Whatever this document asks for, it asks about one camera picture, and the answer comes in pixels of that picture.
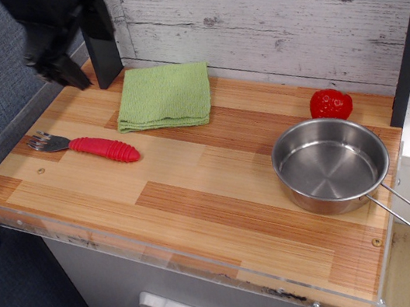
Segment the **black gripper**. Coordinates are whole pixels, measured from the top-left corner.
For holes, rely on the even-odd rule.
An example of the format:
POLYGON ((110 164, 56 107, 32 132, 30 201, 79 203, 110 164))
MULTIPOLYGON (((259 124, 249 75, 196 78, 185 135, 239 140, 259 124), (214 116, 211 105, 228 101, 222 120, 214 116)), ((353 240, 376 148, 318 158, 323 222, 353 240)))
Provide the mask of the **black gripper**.
POLYGON ((90 38, 111 40, 114 27, 104 0, 0 0, 25 30, 23 62, 46 82, 87 89, 92 83, 65 52, 81 28, 90 38))

